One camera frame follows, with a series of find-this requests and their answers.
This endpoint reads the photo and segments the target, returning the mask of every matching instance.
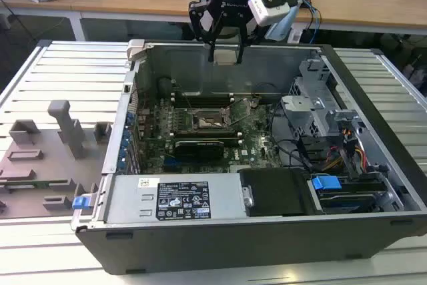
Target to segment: barcode sticker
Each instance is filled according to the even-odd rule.
[[[159,178],[140,178],[138,179],[138,188],[157,187],[159,181]]]

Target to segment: regulatory label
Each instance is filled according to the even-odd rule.
[[[159,181],[159,178],[140,178],[138,179],[138,188],[157,187]]]
[[[207,182],[160,183],[155,217],[158,220],[211,218]]]

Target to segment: cable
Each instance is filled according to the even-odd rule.
[[[1,3],[3,4],[3,6],[6,7],[6,9],[12,14],[12,16],[14,16],[14,18],[16,18],[16,20],[19,22],[19,24],[22,26],[22,28],[24,28],[25,32],[28,34],[28,36],[30,36],[30,38],[34,41],[37,41],[36,38],[34,38],[33,34],[26,28],[26,26],[22,23],[22,21],[20,20],[20,18],[12,11],[12,9],[10,9],[10,7],[6,4],[6,2],[4,2],[4,0],[0,0]]]
[[[290,153],[289,153],[289,164],[288,164],[288,167],[290,168],[290,167],[292,167],[292,154],[294,153],[294,152],[297,152],[298,151],[298,148],[296,148],[296,149],[294,149],[294,150],[292,150]]]
[[[44,30],[44,31],[42,31],[41,33],[38,33],[36,36],[35,36],[35,39],[37,40],[39,37],[41,37],[42,35],[44,35],[45,33],[47,33],[48,31],[51,31],[51,30],[54,30],[56,27],[59,27],[62,23],[63,23],[63,21],[65,20],[65,17],[63,18],[63,19],[61,19],[61,21],[59,22],[59,23],[57,23],[56,25],[54,25],[53,27],[50,27],[50,28],[47,28],[46,30]],[[28,43],[27,43],[27,46],[32,42],[33,40],[29,40],[28,41]]]
[[[320,28],[320,25],[322,24],[322,14],[320,13],[320,10],[315,8],[311,2],[304,0],[304,3],[308,6],[308,9],[310,10],[310,13],[312,14],[312,18],[315,17],[315,24],[316,24],[316,28],[314,30],[314,34],[312,36],[312,38],[310,39],[310,43],[313,43],[314,39],[316,38],[316,34],[318,32],[318,29]],[[310,24],[307,26],[306,29],[309,29],[312,25],[312,21],[310,22]]]
[[[312,26],[312,23],[313,23],[313,20],[314,20],[314,14],[313,14],[313,11],[312,11],[312,9],[310,8],[310,6],[312,7],[312,0],[308,0],[309,1],[309,3],[308,3],[308,10],[310,10],[310,14],[312,15],[312,18],[310,19],[310,23],[308,24],[308,26],[306,27],[306,29],[310,29],[310,27]]]
[[[269,85],[269,86],[273,87],[277,92],[280,92],[279,88],[276,85],[274,85],[273,83],[262,81],[260,83],[255,84],[254,86],[252,86],[251,94],[255,95],[255,89],[258,88],[259,86],[262,86],[262,85]]]

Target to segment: black cable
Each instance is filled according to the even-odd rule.
[[[294,158],[295,160],[298,160],[301,164],[304,165],[304,167],[307,167],[309,169],[309,167],[306,165],[306,163],[303,161],[303,159],[299,158],[298,156],[293,155],[291,152],[289,152],[288,150],[285,150],[282,146],[280,146],[278,144],[278,141],[276,141],[276,139],[274,138],[273,135],[273,122],[274,122],[274,117],[276,116],[276,112],[279,109],[280,106],[280,101],[276,104],[274,110],[273,110],[273,114],[272,114],[272,119],[270,121],[270,124],[268,126],[268,132],[270,133],[270,137],[272,139],[272,143],[277,146],[279,148],[279,150],[281,150],[282,152],[284,152],[286,155],[289,155],[289,157]]]
[[[64,18],[62,18],[60,21],[59,21],[59,23],[57,23],[56,25],[54,25],[54,26],[52,26],[52,27],[49,27],[49,28],[47,28],[46,30],[43,30],[41,33],[38,33],[36,36],[35,36],[35,38],[36,39],[39,39],[42,35],[44,35],[45,33],[47,33],[47,32],[49,32],[49,31],[51,31],[51,30],[54,30],[56,27],[59,27],[63,22],[64,22],[64,20],[65,20],[65,17]],[[32,40],[29,40],[28,41],[28,43],[27,43],[27,46],[30,44],[32,42]]]
[[[292,150],[290,153],[289,153],[289,164],[288,164],[288,167],[292,167],[292,154],[294,153],[294,152],[297,152],[298,151],[298,148],[295,148],[294,150]]]
[[[308,2],[310,3],[310,6],[312,6],[313,7],[313,5],[312,5],[312,0],[308,0]],[[309,30],[310,29],[310,27],[312,26],[312,24],[313,24],[313,20],[314,20],[314,15],[313,15],[313,11],[311,10],[311,8],[308,8],[308,10],[310,10],[310,15],[312,16],[312,18],[310,19],[310,23],[308,24],[308,26],[306,27],[306,29],[307,30]]]
[[[22,21],[20,20],[20,18],[12,11],[12,9],[10,9],[10,7],[6,4],[6,2],[4,2],[4,0],[0,0],[1,3],[3,4],[3,6],[6,7],[6,9],[12,14],[12,16],[14,16],[14,18],[19,22],[19,24],[22,26],[22,28],[24,28],[25,32],[28,34],[28,36],[30,36],[30,38],[34,41],[37,41],[36,38],[34,38],[33,34],[26,28],[26,26],[22,23]]]
[[[279,88],[276,85],[274,85],[273,83],[269,83],[267,81],[262,81],[260,83],[255,84],[254,86],[252,86],[251,94],[252,95],[255,94],[255,89],[258,88],[259,86],[262,86],[262,85],[269,85],[269,86],[273,87],[278,93],[280,92]]]

